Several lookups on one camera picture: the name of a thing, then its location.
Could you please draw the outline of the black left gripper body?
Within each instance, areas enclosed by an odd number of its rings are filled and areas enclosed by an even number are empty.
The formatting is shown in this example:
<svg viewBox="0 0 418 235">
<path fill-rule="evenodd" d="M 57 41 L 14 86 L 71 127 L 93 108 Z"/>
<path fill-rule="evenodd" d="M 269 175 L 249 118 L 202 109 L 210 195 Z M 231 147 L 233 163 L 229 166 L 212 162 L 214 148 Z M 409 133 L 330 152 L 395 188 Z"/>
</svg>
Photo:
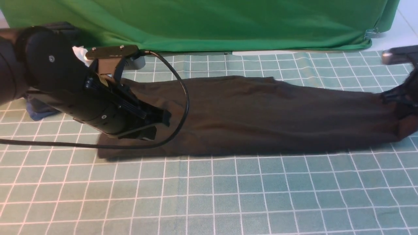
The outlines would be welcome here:
<svg viewBox="0 0 418 235">
<path fill-rule="evenodd" d="M 145 123 L 151 104 L 90 70 L 39 70 L 31 75 L 36 99 L 107 135 L 155 126 Z"/>
</svg>

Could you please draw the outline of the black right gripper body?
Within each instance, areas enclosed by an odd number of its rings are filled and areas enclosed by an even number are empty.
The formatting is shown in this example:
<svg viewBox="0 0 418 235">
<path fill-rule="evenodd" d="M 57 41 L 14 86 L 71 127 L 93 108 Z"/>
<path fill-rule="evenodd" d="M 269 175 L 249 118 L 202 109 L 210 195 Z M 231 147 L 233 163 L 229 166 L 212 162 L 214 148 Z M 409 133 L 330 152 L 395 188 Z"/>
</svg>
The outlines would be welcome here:
<svg viewBox="0 0 418 235">
<path fill-rule="evenodd" d="M 397 119 L 416 116 L 418 110 L 418 71 L 413 69 L 399 86 L 382 92 L 380 98 L 384 104 L 394 104 Z"/>
</svg>

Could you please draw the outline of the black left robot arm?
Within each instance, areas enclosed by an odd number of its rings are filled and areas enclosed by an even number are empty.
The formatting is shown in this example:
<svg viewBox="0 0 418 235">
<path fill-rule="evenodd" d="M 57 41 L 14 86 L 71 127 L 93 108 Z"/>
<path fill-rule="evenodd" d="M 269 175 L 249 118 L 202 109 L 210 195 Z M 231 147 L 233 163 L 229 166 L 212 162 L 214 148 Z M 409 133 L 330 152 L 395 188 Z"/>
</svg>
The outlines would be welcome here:
<svg viewBox="0 0 418 235">
<path fill-rule="evenodd" d="M 170 125 L 169 111 L 139 100 L 121 83 L 135 45 L 98 47 L 85 65 L 61 33 L 35 26 L 1 30 L 1 104 L 25 93 L 117 138 L 154 140 L 156 126 Z"/>
</svg>

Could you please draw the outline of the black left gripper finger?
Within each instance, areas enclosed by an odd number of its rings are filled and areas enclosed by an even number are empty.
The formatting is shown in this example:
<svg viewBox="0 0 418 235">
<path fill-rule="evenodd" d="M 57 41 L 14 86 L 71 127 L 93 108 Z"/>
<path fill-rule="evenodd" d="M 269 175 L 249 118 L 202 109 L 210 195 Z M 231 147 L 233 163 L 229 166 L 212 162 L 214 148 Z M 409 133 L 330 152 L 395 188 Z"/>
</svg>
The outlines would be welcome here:
<svg viewBox="0 0 418 235">
<path fill-rule="evenodd" d="M 166 127 L 170 127 L 171 113 L 162 108 L 158 108 L 152 105 L 148 105 L 145 109 L 145 123 L 148 125 L 162 124 Z"/>
<path fill-rule="evenodd" d="M 121 135 L 118 135 L 118 139 L 137 139 L 153 141 L 157 134 L 157 128 L 155 126 L 147 127 L 144 129 L 130 130 Z"/>
</svg>

